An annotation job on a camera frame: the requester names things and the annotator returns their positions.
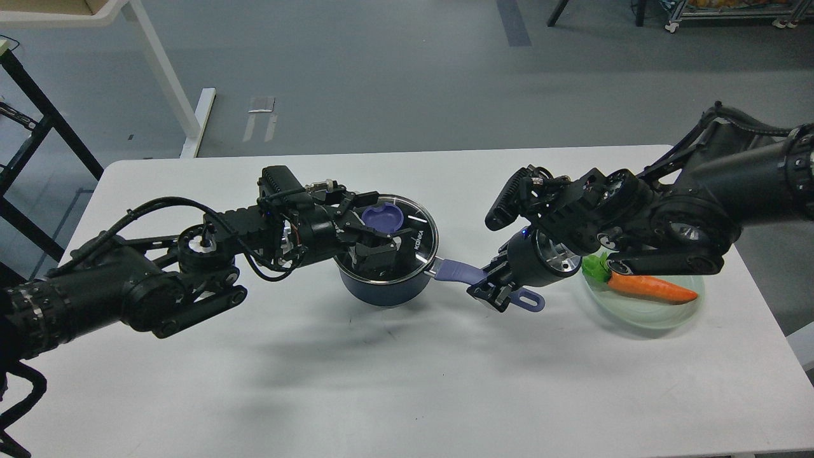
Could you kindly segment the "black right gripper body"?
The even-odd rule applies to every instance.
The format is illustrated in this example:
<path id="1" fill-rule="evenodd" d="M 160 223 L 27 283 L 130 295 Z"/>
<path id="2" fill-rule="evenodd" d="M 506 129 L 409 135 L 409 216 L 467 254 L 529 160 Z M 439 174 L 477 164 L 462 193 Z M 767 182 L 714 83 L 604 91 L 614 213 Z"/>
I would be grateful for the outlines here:
<path id="1" fill-rule="evenodd" d="M 515 233 L 509 239 L 506 256 L 512 283 L 540 288 L 574 276 L 583 260 L 564 244 L 531 229 Z"/>

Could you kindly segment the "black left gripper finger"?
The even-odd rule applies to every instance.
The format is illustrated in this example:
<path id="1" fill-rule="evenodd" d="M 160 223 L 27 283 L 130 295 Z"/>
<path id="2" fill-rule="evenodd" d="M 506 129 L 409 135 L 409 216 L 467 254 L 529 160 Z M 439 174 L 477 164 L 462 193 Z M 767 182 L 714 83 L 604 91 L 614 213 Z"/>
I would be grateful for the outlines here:
<path id="1" fill-rule="evenodd" d="M 358 209 L 362 211 L 378 203 L 377 191 L 357 193 L 348 190 L 334 191 L 334 229 L 337 237 L 379 237 L 372 227 L 361 219 Z"/>
<path id="2" fill-rule="evenodd" d="M 398 231 L 372 246 L 356 244 L 348 252 L 347 270 L 357 277 L 402 277 L 407 275 L 409 261 L 402 250 L 408 231 Z"/>

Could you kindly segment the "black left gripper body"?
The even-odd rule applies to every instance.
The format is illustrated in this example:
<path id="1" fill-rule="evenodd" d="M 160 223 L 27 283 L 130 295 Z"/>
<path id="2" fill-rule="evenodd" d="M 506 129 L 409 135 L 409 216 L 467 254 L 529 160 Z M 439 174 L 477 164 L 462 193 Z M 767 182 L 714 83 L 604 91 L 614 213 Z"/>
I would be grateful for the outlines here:
<path id="1" fill-rule="evenodd" d="M 350 192 L 346 188 L 316 193 L 297 193 L 283 197 L 284 211 L 290 226 L 280 258 L 304 267 L 320 263 L 348 251 L 357 242 L 344 227 L 348 223 L 349 206 L 343 201 Z"/>

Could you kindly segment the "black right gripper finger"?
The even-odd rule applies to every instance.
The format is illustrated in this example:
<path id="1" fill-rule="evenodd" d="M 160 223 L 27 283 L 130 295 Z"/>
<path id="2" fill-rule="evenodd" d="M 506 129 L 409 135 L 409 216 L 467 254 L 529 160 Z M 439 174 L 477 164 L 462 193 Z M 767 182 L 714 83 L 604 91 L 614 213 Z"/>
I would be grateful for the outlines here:
<path id="1" fill-rule="evenodd" d="M 481 281 L 482 284 L 510 285 L 513 281 L 513 272 L 507 249 L 501 249 L 482 271 L 486 275 Z"/>
<path id="2" fill-rule="evenodd" d="M 528 301 L 520 296 L 520 290 L 513 291 L 509 286 L 495 285 L 485 279 L 468 287 L 466 293 L 486 308 L 500 313 L 505 312 L 509 305 L 528 309 Z"/>

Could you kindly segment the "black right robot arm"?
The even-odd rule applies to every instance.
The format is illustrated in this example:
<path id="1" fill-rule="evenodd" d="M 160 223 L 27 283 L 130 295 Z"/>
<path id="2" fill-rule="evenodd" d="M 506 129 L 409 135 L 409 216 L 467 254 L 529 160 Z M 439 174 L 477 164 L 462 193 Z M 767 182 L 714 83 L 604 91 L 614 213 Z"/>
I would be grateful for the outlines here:
<path id="1" fill-rule="evenodd" d="M 522 287 L 588 267 L 603 274 L 715 275 L 744 227 L 812 220 L 812 124 L 773 127 L 716 102 L 680 142 L 634 174 L 579 179 L 528 165 L 511 175 L 486 227 L 528 226 L 500 247 L 468 294 L 497 311 Z"/>

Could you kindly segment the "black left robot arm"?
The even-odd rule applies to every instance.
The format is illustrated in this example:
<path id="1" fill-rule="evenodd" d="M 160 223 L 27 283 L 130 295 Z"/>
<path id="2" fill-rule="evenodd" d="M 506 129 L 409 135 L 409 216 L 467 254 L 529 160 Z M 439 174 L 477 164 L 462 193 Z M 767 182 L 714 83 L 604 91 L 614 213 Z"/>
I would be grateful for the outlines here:
<path id="1" fill-rule="evenodd" d="M 265 167 L 256 205 L 216 212 L 197 201 L 160 197 L 131 209 L 71 259 L 35 279 L 2 288 L 2 389 L 8 376 L 32 391 L 2 414 L 2 429 L 30 412 L 47 389 L 27 359 L 115 322 L 166 338 L 240 305 L 235 258 L 275 283 L 300 267 L 353 253 L 363 269 L 392 270 L 402 220 L 378 192 L 334 180 L 302 185 L 283 165 Z"/>

